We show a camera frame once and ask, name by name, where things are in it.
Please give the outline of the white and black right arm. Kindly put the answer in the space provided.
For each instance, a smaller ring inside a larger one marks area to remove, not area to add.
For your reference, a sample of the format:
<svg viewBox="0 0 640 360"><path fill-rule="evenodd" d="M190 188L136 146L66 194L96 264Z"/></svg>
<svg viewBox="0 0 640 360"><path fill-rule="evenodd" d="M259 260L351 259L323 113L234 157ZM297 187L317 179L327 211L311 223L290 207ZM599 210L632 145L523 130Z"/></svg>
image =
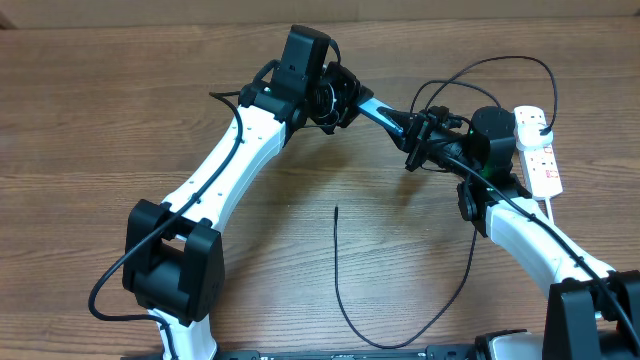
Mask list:
<svg viewBox="0 0 640 360"><path fill-rule="evenodd" d="M477 337L473 359L636 359L639 273L618 272L582 250L540 210L512 172L514 115L500 107L464 118L444 107L417 114L379 105L372 115L407 153L413 171L431 161L461 177L464 220L507 251L547 299L544 332Z"/></svg>

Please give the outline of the blue Samsung Galaxy smartphone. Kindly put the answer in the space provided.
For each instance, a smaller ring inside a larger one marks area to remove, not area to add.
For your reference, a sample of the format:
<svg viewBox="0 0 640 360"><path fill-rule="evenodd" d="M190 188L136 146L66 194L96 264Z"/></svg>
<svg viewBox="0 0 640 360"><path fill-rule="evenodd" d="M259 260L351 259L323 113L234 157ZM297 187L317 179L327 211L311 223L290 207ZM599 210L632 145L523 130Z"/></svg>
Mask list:
<svg viewBox="0 0 640 360"><path fill-rule="evenodd" d="M377 123L392 135L399 137L404 135L403 128L392 120L389 115L385 114L387 110L391 110L391 107L377 98L371 97L359 102L358 110L362 115Z"/></svg>

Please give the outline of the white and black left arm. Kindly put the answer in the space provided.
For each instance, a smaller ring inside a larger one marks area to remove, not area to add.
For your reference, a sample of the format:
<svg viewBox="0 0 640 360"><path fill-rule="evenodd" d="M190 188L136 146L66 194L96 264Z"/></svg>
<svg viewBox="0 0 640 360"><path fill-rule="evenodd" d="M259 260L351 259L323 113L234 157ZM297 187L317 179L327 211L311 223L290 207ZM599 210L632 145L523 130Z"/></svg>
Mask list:
<svg viewBox="0 0 640 360"><path fill-rule="evenodd" d="M238 202L294 132L330 134L358 114L359 81L339 59L326 59L337 49L327 34L292 26L280 58L241 90L211 95L233 118L203 163L161 203L132 209L122 283L145 308L143 319L156 323L161 358L215 358L209 313L225 279L222 235Z"/></svg>

